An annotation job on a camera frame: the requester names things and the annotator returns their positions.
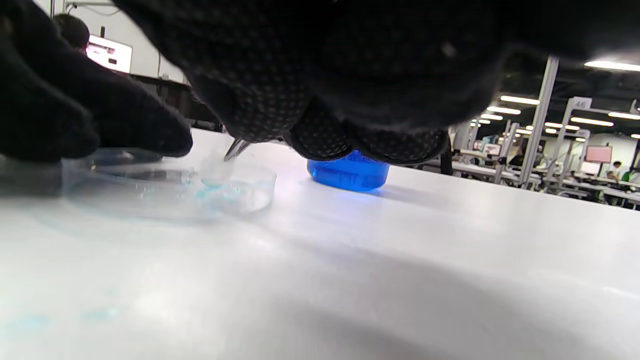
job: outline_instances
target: glass dish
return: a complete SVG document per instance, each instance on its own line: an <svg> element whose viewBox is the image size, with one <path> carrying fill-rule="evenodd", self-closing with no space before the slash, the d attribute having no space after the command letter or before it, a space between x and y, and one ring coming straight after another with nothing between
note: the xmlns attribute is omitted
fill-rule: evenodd
<svg viewBox="0 0 640 360"><path fill-rule="evenodd" d="M131 161L127 149L98 150L64 160L68 200L118 217L207 220L248 214L269 206L276 174L241 162L190 167L180 160Z"/></svg>

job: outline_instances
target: computer monitor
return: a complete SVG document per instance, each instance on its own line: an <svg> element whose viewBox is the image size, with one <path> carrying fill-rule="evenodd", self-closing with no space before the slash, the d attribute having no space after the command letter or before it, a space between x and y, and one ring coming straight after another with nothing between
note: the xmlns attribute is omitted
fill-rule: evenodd
<svg viewBox="0 0 640 360"><path fill-rule="evenodd" d="M610 146L587 146L587 154L584 157L584 161L608 164L611 162L612 157L613 148Z"/></svg>
<svg viewBox="0 0 640 360"><path fill-rule="evenodd" d="M498 155L500 155L500 150L501 149L502 149L501 145L498 145L496 143L486 143L484 145L483 153L485 153L487 155L498 156Z"/></svg>
<svg viewBox="0 0 640 360"><path fill-rule="evenodd" d="M588 163L587 161L582 163L580 172L587 175L596 176L600 172L600 163Z"/></svg>
<svg viewBox="0 0 640 360"><path fill-rule="evenodd" d="M133 48L112 40L91 35L86 47L86 55L107 69L131 72Z"/></svg>

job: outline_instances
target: pink screen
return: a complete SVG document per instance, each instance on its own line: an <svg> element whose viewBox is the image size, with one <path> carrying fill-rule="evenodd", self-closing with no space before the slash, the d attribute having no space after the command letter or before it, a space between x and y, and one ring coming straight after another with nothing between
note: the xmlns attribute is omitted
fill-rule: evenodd
<svg viewBox="0 0 640 360"><path fill-rule="evenodd" d="M613 148L608 146L587 146L585 161L590 163L610 163Z"/></svg>

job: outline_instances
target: white lab bench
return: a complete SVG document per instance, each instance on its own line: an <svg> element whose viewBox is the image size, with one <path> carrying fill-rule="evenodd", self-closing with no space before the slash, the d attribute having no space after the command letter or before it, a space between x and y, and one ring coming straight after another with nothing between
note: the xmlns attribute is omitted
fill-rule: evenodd
<svg viewBox="0 0 640 360"><path fill-rule="evenodd" d="M497 170L494 168L481 167L475 164L465 164L465 163L460 163L458 161L454 161L452 165L453 165L453 170L457 172L464 172L467 174L474 174L474 175L488 176L488 177L495 177L495 175L497 174ZM520 179L520 173L513 172L510 170L503 170L500 177L505 180L518 181ZM529 178L529 182L535 185L540 184L541 177L537 174L531 174L531 177Z"/></svg>
<svg viewBox="0 0 640 360"><path fill-rule="evenodd" d="M216 133L194 131L182 161ZM210 224L0 202L0 359L637 360L635 211L392 167L374 193L261 144L270 209Z"/></svg>

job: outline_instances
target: ceiling light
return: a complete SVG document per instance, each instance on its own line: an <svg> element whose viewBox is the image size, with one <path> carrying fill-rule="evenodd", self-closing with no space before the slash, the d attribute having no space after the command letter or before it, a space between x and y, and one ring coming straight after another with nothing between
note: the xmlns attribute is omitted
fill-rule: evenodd
<svg viewBox="0 0 640 360"><path fill-rule="evenodd" d="M571 121L573 121L573 122L581 122L583 124L593 124L593 125L601 125L601 126L613 126L613 123L609 122L609 121L584 119L584 118L581 118L581 117L572 117Z"/></svg>
<svg viewBox="0 0 640 360"><path fill-rule="evenodd" d="M514 114L514 115L519 115L521 112L518 109L499 108L497 106L489 106L487 110L493 111L494 113L505 113L505 114Z"/></svg>
<svg viewBox="0 0 640 360"><path fill-rule="evenodd" d="M640 115L634 115L634 114L628 114L628 113L617 113L617 112L610 112L609 113L610 117L621 117L623 119L632 119L632 120L640 120Z"/></svg>
<svg viewBox="0 0 640 360"><path fill-rule="evenodd" d="M482 115L480 115L480 117L483 118L483 119L491 119L491 120L502 120L502 119L504 119L500 115L492 115L492 114L482 114Z"/></svg>
<svg viewBox="0 0 640 360"><path fill-rule="evenodd" d="M510 102L519 102L520 104L530 104L530 105L539 105L540 100L536 99L527 99L526 97L515 97L515 96L500 96L500 100L502 101L510 101Z"/></svg>
<svg viewBox="0 0 640 360"><path fill-rule="evenodd" d="M614 63L613 61L589 61L584 64L584 66L612 70L640 71L640 66L638 65Z"/></svg>

